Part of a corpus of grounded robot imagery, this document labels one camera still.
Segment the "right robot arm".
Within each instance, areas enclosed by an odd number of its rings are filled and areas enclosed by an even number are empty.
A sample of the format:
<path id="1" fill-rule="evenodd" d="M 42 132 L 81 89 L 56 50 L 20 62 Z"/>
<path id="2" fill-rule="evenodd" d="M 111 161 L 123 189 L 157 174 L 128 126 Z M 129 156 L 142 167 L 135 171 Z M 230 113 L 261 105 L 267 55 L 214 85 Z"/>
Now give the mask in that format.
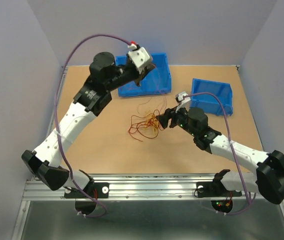
<path id="1" fill-rule="evenodd" d="M 211 182 L 206 182 L 198 197 L 222 197 L 228 192 L 248 191 L 262 195 L 272 204 L 284 199 L 284 154 L 280 151 L 264 152 L 252 149 L 214 130 L 208 124 L 208 116 L 200 108 L 176 110 L 168 108 L 156 116 L 163 129 L 180 127 L 193 137 L 193 142 L 202 151 L 238 163 L 247 169 L 237 171 L 223 169 Z"/>

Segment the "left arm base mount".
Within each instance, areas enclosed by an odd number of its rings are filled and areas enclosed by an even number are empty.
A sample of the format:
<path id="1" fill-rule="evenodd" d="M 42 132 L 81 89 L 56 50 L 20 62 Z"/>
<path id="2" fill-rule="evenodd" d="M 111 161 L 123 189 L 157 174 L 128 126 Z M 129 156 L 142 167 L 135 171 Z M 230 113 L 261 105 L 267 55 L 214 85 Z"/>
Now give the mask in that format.
<path id="1" fill-rule="evenodd" d="M 108 182 L 94 182 L 86 187 L 83 191 L 95 199 L 107 199 L 109 197 L 110 184 Z M 85 199 L 78 189 L 71 188 L 64 191 L 65 199 Z"/>

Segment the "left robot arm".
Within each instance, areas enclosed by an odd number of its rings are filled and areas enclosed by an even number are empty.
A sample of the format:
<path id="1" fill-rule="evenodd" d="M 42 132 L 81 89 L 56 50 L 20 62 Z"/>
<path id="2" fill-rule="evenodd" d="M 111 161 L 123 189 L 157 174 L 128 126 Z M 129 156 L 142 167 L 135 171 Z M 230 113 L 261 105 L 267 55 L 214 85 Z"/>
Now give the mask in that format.
<path id="1" fill-rule="evenodd" d="M 61 163 L 67 161 L 65 152 L 109 104 L 111 92 L 130 82 L 139 85 L 155 68 L 152 61 L 144 47 L 129 51 L 125 64 L 120 65 L 110 52 L 96 54 L 89 66 L 89 76 L 55 129 L 34 150 L 22 154 L 30 172 L 53 191 L 65 187 L 76 189 L 82 197 L 90 196 L 93 179 L 83 171 L 74 172 L 69 163 L 63 168 Z"/>

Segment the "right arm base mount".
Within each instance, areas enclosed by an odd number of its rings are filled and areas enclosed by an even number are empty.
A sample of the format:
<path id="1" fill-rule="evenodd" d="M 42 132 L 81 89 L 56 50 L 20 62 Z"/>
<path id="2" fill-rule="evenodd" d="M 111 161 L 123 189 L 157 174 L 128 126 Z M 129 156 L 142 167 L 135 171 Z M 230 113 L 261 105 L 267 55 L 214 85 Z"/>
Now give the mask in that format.
<path id="1" fill-rule="evenodd" d="M 196 198 L 241 197 L 242 193 L 227 190 L 222 183 L 214 181 L 197 182 L 193 195 Z"/>

